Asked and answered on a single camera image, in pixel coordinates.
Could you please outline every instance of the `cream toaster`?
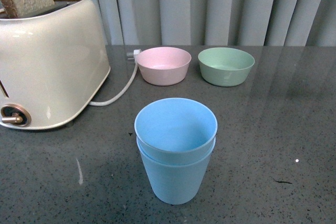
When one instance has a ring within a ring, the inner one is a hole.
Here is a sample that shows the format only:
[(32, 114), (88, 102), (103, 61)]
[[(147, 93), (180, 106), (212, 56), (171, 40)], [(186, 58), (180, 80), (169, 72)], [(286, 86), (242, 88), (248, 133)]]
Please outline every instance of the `cream toaster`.
[(0, 10), (0, 124), (44, 130), (72, 121), (110, 72), (91, 0), (55, 0), (55, 9), (9, 19)]

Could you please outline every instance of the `toaster lever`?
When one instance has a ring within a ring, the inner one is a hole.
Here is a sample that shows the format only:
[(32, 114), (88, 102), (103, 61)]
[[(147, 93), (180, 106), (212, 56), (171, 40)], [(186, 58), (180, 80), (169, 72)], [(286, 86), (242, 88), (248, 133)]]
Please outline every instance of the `toaster lever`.
[(5, 116), (4, 118), (2, 118), (2, 122), (3, 123), (11, 123), (11, 124), (18, 124), (18, 123), (22, 123), (23, 118), (21, 116), (19, 116), (18, 114), (13, 113), (12, 116)]
[(6, 104), (1, 108), (2, 122), (24, 127), (30, 124), (32, 118), (28, 111), (17, 104)]

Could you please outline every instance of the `cup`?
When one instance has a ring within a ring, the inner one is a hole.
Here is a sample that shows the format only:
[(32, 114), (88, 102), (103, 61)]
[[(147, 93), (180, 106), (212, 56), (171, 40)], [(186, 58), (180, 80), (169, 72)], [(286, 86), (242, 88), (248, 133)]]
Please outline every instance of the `cup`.
[(148, 179), (155, 195), (171, 205), (184, 204), (195, 197), (203, 180), (216, 141), (207, 154), (187, 165), (167, 165), (150, 158), (137, 145)]
[(186, 165), (203, 158), (212, 148), (217, 120), (199, 102), (167, 98), (144, 107), (134, 128), (147, 156), (168, 165)]

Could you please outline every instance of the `white power cord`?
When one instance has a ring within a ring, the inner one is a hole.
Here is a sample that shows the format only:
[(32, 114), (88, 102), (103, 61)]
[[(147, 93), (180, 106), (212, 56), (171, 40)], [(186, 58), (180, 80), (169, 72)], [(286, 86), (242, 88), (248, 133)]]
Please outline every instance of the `white power cord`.
[(140, 49), (134, 50), (134, 52), (131, 53), (131, 55), (134, 56), (134, 62), (135, 62), (134, 70), (133, 70), (133, 73), (132, 73), (132, 76), (131, 76), (130, 80), (128, 81), (126, 86), (119, 92), (119, 94), (117, 94), (115, 97), (113, 97), (112, 99), (110, 99), (108, 101), (105, 101), (105, 102), (92, 102), (91, 101), (91, 102), (89, 102), (89, 105), (91, 105), (91, 106), (106, 106), (106, 105), (109, 105), (109, 104), (115, 102), (117, 99), (119, 99), (127, 91), (127, 89), (132, 84), (132, 82), (135, 78), (135, 75), (137, 73), (137, 70), (138, 70), (138, 63), (136, 61), (136, 56), (139, 53), (141, 53)]

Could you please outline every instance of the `mint green bowl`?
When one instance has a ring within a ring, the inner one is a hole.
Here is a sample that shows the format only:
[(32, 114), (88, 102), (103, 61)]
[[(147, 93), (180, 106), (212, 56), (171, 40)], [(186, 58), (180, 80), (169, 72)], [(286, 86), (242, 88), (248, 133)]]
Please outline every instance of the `mint green bowl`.
[(227, 47), (205, 49), (198, 54), (198, 60), (202, 77), (221, 87), (243, 83), (255, 63), (249, 53)]

